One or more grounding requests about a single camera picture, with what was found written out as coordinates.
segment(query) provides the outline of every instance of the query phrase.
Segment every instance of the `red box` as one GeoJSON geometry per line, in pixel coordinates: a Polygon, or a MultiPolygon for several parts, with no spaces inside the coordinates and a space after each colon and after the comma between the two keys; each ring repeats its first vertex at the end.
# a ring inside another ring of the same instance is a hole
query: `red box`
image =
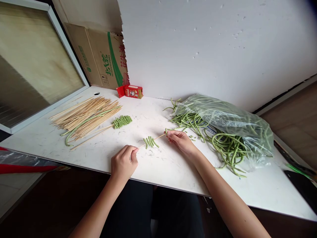
{"type": "Polygon", "coordinates": [[[143,97],[143,89],[139,86],[133,85],[124,85],[117,88],[117,92],[119,94],[119,98],[123,97],[124,95],[130,98],[138,98],[141,99],[143,97]]]}

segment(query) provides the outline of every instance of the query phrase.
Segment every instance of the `hand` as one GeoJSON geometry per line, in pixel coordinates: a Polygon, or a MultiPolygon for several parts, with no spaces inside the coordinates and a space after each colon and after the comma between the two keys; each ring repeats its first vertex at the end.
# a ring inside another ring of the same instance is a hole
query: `hand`
{"type": "Polygon", "coordinates": [[[199,152],[185,132],[168,131],[166,137],[170,143],[175,144],[187,157],[192,157],[199,152]]]}
{"type": "Polygon", "coordinates": [[[125,145],[113,156],[111,158],[111,177],[119,179],[126,184],[138,166],[138,160],[136,159],[136,153],[138,151],[139,149],[137,147],[125,145]]]}

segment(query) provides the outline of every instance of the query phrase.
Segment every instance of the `left hand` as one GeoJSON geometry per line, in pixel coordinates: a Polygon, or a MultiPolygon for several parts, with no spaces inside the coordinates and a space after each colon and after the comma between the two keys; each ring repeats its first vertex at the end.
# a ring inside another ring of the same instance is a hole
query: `left hand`
{"type": "Polygon", "coordinates": [[[111,158],[111,177],[119,179],[125,184],[138,166],[138,160],[136,158],[138,150],[139,149],[135,146],[125,145],[113,156],[111,158]]]}

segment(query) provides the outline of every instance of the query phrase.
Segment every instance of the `white table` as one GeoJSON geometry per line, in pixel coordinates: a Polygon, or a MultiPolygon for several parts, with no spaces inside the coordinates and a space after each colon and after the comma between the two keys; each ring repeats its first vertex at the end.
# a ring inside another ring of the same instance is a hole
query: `white table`
{"type": "MultiPolygon", "coordinates": [[[[74,151],[70,151],[72,147],[66,147],[64,144],[65,136],[60,136],[63,131],[50,125],[49,118],[92,97],[95,92],[100,92],[98,96],[111,100],[118,99],[114,90],[90,87],[1,142],[0,146],[65,164],[110,173],[111,157],[124,145],[140,146],[144,144],[143,138],[147,136],[156,138],[163,134],[165,127],[175,127],[175,124],[168,122],[170,111],[162,111],[171,106],[170,101],[149,97],[142,99],[122,97],[119,102],[123,107],[115,116],[129,115],[133,122],[120,129],[111,128],[74,151]]],[[[110,125],[112,120],[113,118],[107,120],[100,128],[110,125]]],[[[187,131],[188,135],[196,136],[191,130],[187,131]]],[[[90,136],[71,144],[78,145],[89,138],[90,136]]],[[[132,178],[209,196],[201,177],[186,162],[182,154],[170,145],[165,137],[159,138],[156,142],[160,148],[146,150],[144,146],[139,150],[137,154],[139,165],[132,178]]],[[[214,166],[221,164],[208,143],[204,144],[198,140],[194,143],[214,166]]],[[[284,166],[285,162],[282,155],[275,150],[275,157],[270,159],[271,165],[248,173],[246,179],[240,179],[229,169],[220,170],[219,173],[249,206],[317,221],[315,213],[285,176],[283,172],[287,169],[284,166]]]]}

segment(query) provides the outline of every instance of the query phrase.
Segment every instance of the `leg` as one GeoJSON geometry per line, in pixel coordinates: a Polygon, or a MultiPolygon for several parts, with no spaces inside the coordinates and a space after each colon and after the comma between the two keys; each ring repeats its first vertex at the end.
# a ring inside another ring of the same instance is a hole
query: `leg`
{"type": "Polygon", "coordinates": [[[204,237],[197,195],[159,187],[154,192],[152,211],[158,220],[155,238],[204,237]]]}
{"type": "Polygon", "coordinates": [[[151,237],[153,187],[129,180],[112,206],[100,237],[151,237]]]}

